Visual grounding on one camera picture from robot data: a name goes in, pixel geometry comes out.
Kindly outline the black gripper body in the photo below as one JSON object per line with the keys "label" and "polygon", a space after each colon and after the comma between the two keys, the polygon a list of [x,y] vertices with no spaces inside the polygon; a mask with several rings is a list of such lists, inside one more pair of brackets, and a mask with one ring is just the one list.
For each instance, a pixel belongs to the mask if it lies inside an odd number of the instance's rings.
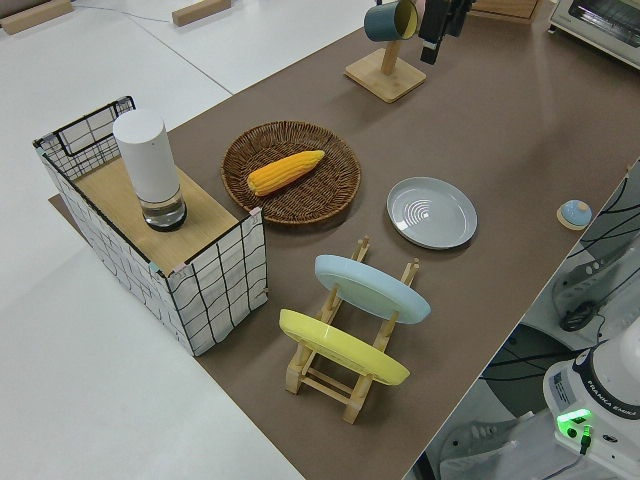
{"label": "black gripper body", "polygon": [[419,37],[427,46],[439,45],[446,35],[458,37],[472,6],[473,0],[427,0]]}

